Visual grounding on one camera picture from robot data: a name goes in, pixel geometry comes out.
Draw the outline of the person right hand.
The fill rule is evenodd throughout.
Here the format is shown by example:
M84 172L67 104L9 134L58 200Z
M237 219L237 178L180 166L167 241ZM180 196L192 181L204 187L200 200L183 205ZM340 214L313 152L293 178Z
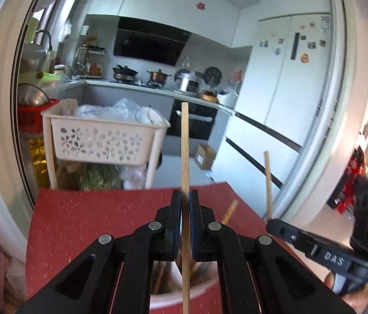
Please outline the person right hand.
M360 291L341 297L356 313L368 313L368 285Z

